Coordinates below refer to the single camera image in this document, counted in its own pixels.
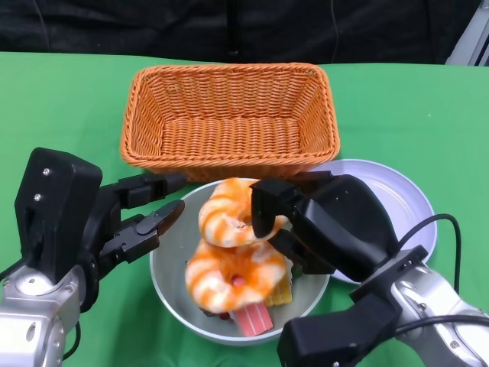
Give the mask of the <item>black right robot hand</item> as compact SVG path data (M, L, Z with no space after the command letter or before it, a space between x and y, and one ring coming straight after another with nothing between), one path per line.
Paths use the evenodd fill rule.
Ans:
M369 278L400 250L387 211L366 183L349 174L302 172L251 186L251 223L306 274L340 271Z

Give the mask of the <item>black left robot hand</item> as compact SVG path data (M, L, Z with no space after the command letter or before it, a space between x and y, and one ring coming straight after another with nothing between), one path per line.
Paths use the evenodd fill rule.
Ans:
M83 233L79 264L86 279L80 311L88 311L99 295L99 283L122 262L132 263L160 245L160 237L184 211L174 200L144 216L121 218L121 211L162 200L186 186L185 174L140 174L99 189Z

